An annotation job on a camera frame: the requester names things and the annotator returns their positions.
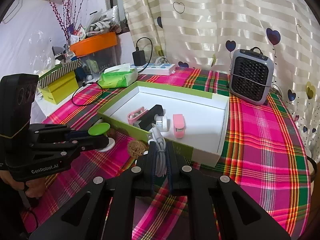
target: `striped curtain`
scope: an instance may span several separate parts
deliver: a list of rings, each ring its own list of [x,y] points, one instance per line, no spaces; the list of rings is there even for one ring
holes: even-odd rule
[[[319,162],[320,26],[304,0],[123,3],[133,41],[152,39],[153,60],[165,55],[181,67],[228,72],[235,49],[259,47],[274,61],[283,101]],[[146,39],[140,42],[148,59],[151,46]]]

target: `pink object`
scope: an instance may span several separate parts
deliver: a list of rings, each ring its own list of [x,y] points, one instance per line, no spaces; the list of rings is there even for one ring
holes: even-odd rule
[[[133,123],[135,121],[137,121],[141,116],[143,116],[146,112],[148,112],[147,109],[144,109],[144,107],[140,107],[139,109],[131,112],[130,114],[128,114],[127,118],[128,118],[128,123],[130,125],[133,125]]]
[[[185,134],[185,122],[182,114],[173,115],[173,132],[175,138],[182,138]]]

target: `human hand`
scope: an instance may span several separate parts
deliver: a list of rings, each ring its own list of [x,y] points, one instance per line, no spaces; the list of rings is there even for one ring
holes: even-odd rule
[[[24,183],[15,181],[9,171],[0,171],[2,181],[10,185],[15,190],[23,190]],[[29,189],[26,191],[27,197],[41,197],[45,192],[45,178],[33,179],[26,182]]]

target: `portable heater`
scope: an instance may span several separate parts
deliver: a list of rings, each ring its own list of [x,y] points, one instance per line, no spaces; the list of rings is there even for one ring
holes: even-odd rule
[[[267,56],[251,50],[234,52],[230,72],[230,93],[249,103],[260,106],[267,98],[271,87],[274,65]]]

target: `orange storage bin lid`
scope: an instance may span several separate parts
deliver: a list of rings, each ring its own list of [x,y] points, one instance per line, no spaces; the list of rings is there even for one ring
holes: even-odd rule
[[[100,34],[90,38],[79,41],[70,46],[77,57],[85,56],[102,49],[106,49],[117,45],[117,37],[115,32]]]

